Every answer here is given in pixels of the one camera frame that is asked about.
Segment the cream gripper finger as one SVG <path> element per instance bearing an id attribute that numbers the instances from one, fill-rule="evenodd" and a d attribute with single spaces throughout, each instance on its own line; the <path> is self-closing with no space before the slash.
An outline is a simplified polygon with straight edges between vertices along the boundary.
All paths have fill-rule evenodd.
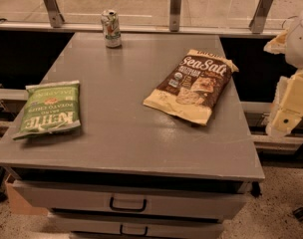
<path id="1" fill-rule="evenodd" d="M 268 117 L 266 133 L 272 137 L 289 134 L 303 118 L 303 69 L 290 78 L 280 77 Z"/>
<path id="2" fill-rule="evenodd" d="M 263 51 L 274 55 L 284 54 L 286 50 L 287 34 L 288 30 L 282 31 L 264 46 Z"/>

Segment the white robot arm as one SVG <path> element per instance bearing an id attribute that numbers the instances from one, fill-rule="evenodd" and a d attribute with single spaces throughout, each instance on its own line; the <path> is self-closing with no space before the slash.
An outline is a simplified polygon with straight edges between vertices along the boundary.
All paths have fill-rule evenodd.
<path id="1" fill-rule="evenodd" d="M 303 10 L 288 29 L 265 45 L 264 51 L 284 54 L 285 62 L 297 69 L 290 78 L 280 77 L 267 120 L 266 133 L 282 137 L 303 118 Z"/>

